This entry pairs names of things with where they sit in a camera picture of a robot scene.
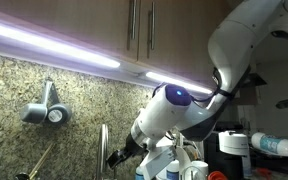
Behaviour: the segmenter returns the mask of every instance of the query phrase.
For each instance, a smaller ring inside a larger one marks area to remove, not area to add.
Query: robotic arm
[[[150,179],[176,156],[171,148],[155,146],[168,130],[176,127],[188,140],[205,139],[245,81],[253,50],[269,33],[288,38],[288,0],[243,1],[209,40],[209,54],[217,68],[215,77],[218,88],[207,108],[194,103],[194,99],[182,87],[161,87],[135,120],[126,146],[115,151],[107,160],[110,167],[114,168],[127,158],[149,150],[143,163],[149,166],[144,177]]]

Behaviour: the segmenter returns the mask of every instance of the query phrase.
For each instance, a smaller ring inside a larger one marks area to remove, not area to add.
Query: cabinet handle
[[[133,0],[133,8],[132,8],[132,27],[131,27],[131,39],[135,39],[135,25],[136,25],[136,4],[137,4],[137,0]]]
[[[151,50],[154,50],[155,47],[155,2],[152,2],[152,20],[151,20]]]

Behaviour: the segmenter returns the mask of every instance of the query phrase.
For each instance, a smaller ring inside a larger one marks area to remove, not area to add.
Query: wall-mounted holder
[[[48,99],[51,98],[52,106],[47,108]],[[39,124],[62,125],[70,120],[72,110],[70,106],[60,103],[53,81],[46,80],[41,104],[29,103],[20,110],[20,118],[24,122]]]

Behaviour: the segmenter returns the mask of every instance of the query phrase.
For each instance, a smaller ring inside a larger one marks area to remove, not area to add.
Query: bottle
[[[252,145],[268,154],[288,157],[288,139],[257,132],[252,136]]]
[[[252,176],[252,166],[249,153],[245,156],[242,156],[242,165],[244,179],[250,179],[250,177]]]
[[[144,180],[143,171],[140,166],[136,168],[135,180]]]
[[[166,179],[167,180],[179,180],[179,169],[180,169],[180,162],[178,160],[172,161],[166,167]]]

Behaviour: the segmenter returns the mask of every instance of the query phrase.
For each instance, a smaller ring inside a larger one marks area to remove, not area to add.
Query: wall
[[[19,119],[21,107],[40,101],[47,76],[74,112],[62,127]],[[38,173],[41,179],[93,179],[100,125],[109,128],[109,153],[121,148],[151,93],[149,88],[0,56],[0,179],[30,173],[51,142],[55,147]],[[118,179],[134,179],[137,163],[135,158],[119,166]]]
[[[260,64],[257,71],[268,83],[259,87],[262,103],[255,107],[257,129],[288,138],[288,108],[275,107],[288,99],[288,60]]]
[[[237,114],[237,106],[236,105],[228,105],[221,116],[218,118],[218,121],[221,122],[238,122],[238,114]]]

